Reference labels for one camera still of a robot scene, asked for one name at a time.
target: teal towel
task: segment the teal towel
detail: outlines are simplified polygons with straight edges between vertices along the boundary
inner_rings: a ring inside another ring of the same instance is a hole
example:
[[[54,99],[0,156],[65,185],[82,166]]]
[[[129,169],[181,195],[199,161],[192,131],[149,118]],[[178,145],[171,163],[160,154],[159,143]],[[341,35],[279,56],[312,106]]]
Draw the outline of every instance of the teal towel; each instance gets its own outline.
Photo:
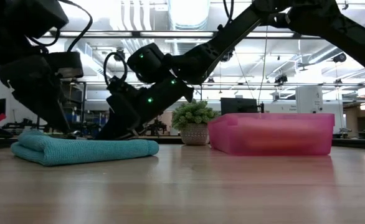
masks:
[[[153,156],[159,151],[158,143],[147,140],[91,141],[57,139],[37,130],[23,132],[11,151],[22,159],[43,166],[112,161]]]

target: potted plant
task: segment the potted plant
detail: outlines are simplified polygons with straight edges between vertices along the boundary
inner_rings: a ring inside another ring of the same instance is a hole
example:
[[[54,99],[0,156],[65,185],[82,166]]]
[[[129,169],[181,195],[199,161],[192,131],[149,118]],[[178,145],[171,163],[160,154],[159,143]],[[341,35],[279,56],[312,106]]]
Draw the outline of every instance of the potted plant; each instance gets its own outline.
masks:
[[[203,146],[209,142],[207,122],[218,114],[207,107],[206,101],[193,100],[192,103],[183,103],[173,111],[171,123],[172,127],[180,130],[184,144]]]

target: wooden table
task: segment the wooden table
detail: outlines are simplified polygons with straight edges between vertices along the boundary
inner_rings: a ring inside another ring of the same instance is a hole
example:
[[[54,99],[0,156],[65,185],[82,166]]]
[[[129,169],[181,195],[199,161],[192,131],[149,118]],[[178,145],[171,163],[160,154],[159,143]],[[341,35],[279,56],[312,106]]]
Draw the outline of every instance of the wooden table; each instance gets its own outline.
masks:
[[[163,145],[156,157],[48,168],[0,149],[0,223],[365,224],[365,150],[234,157]]]

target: ductwork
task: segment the ductwork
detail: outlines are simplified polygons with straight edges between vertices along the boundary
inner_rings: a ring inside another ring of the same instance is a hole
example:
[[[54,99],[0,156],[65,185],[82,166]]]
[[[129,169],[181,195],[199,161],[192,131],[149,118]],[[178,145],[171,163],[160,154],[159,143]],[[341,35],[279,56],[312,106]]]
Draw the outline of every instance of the ductwork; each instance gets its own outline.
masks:
[[[332,44],[329,44],[329,46],[323,48],[322,50],[315,52],[311,55],[304,55],[303,58],[301,59],[300,63],[306,65],[306,64],[318,64],[321,62],[324,62],[325,60],[328,60],[330,58],[333,58],[339,54],[343,53],[343,51],[337,47],[335,47]],[[282,72],[286,72],[287,70],[290,69],[296,69],[297,67],[297,63],[299,62],[298,60],[300,59],[300,55],[298,56],[294,56],[293,58],[290,59],[290,61],[284,63],[282,66],[276,68],[272,73],[270,73],[269,75],[267,75],[268,77],[272,77],[274,74],[276,74],[276,72],[278,71],[282,71]]]
[[[172,30],[205,30],[210,0],[168,0],[169,25]],[[197,44],[175,43],[172,52],[185,54]]]
[[[333,58],[339,54],[343,53],[343,51],[334,45],[330,44],[329,46],[325,47],[324,49],[310,55],[306,61],[309,64],[317,64],[328,60],[329,58]]]

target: green plant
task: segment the green plant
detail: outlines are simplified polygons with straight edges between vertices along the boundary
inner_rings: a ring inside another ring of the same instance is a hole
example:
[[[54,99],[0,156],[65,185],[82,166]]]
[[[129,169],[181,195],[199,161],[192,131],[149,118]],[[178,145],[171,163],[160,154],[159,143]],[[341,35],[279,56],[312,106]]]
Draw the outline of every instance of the green plant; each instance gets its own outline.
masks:
[[[172,127],[182,130],[187,124],[207,124],[210,120],[219,115],[207,107],[206,101],[193,100],[192,103],[183,103],[173,111]]]

